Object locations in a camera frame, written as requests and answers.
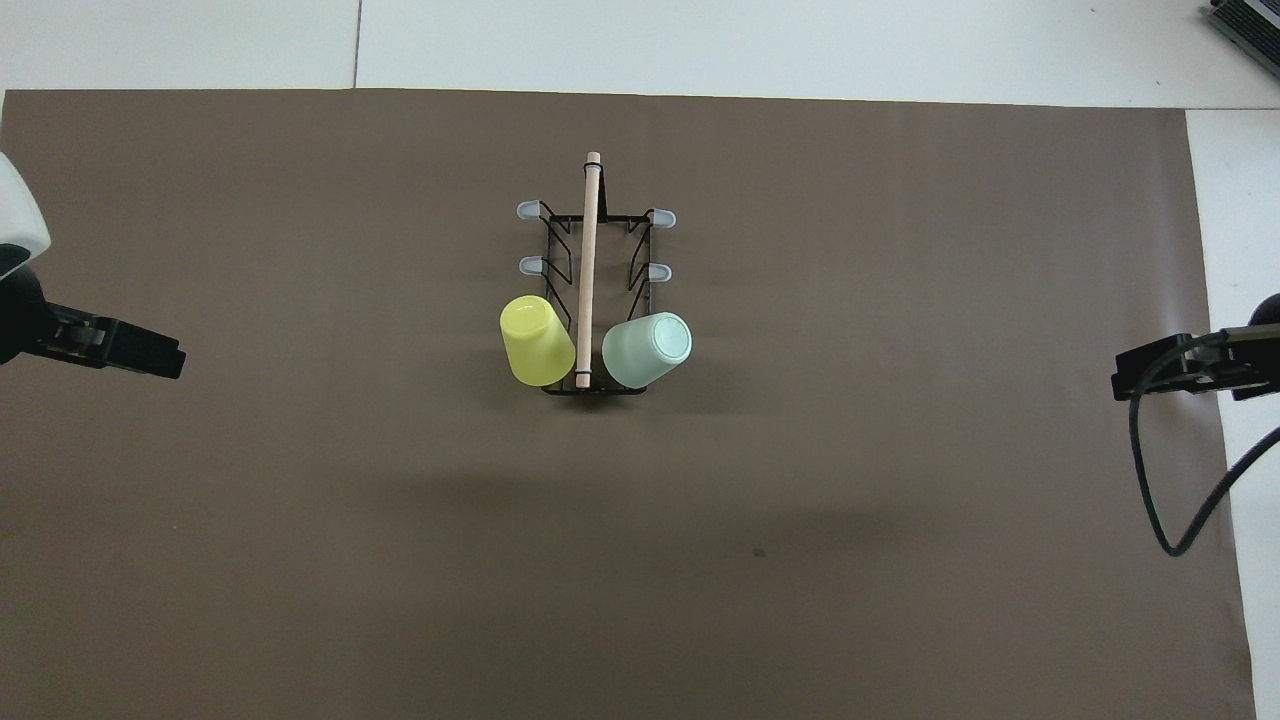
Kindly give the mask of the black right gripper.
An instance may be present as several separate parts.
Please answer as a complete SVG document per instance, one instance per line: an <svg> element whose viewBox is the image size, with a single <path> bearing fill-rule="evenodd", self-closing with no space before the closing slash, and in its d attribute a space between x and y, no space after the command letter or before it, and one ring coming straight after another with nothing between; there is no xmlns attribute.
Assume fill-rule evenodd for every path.
<svg viewBox="0 0 1280 720"><path fill-rule="evenodd" d="M1126 402L1138 395L1181 391L1192 384L1194 395L1228 391L1235 401L1280 393L1280 324L1225 328L1198 337L1190 352L1198 363L1198 375L1181 366L1158 369L1146 383L1152 363L1193 338L1170 334L1115 356L1112 396Z"/></svg>

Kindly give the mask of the black ribbed device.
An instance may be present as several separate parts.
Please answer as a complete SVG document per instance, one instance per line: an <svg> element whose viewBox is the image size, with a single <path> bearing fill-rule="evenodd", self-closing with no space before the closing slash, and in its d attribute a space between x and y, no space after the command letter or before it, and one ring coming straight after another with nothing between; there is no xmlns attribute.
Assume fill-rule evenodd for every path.
<svg viewBox="0 0 1280 720"><path fill-rule="evenodd" d="M1210 0L1207 19L1233 42L1280 56L1280 0Z"/></svg>

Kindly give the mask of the yellow plastic cup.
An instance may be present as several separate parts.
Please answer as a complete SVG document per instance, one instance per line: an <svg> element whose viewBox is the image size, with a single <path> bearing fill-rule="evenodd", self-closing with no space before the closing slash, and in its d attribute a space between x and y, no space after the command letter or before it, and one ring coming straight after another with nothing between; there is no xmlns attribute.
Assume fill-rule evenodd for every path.
<svg viewBox="0 0 1280 720"><path fill-rule="evenodd" d="M575 369L573 341L544 297L525 295L507 302L500 334L509 369L526 386L553 386Z"/></svg>

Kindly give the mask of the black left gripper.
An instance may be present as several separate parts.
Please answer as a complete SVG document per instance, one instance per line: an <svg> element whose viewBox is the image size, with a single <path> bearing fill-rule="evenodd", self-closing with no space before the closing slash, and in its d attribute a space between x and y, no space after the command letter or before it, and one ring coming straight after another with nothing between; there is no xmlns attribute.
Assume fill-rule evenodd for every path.
<svg viewBox="0 0 1280 720"><path fill-rule="evenodd" d="M0 281L0 365L22 354L164 379L178 379L186 365L177 338L49 302L28 266Z"/></svg>

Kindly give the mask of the brown paper table mat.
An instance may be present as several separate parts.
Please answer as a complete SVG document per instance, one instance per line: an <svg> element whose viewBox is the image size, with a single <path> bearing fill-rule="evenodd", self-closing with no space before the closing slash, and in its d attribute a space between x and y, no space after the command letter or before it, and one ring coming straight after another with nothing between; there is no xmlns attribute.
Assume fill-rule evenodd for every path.
<svg viewBox="0 0 1280 720"><path fill-rule="evenodd" d="M1230 514L1114 356L1210 327L1179 110L9 92L59 304L0 366L0 720L1253 720ZM541 200L673 211L690 357L518 382Z"/></svg>

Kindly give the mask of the pale green plastic cup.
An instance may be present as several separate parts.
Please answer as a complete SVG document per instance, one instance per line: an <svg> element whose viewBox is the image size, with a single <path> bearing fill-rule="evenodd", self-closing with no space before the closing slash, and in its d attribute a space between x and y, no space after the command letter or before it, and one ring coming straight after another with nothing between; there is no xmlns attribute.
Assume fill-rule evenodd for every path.
<svg viewBox="0 0 1280 720"><path fill-rule="evenodd" d="M602 359L609 375L630 389L648 387L684 364L692 352L692 332L673 313L655 313L608 329Z"/></svg>

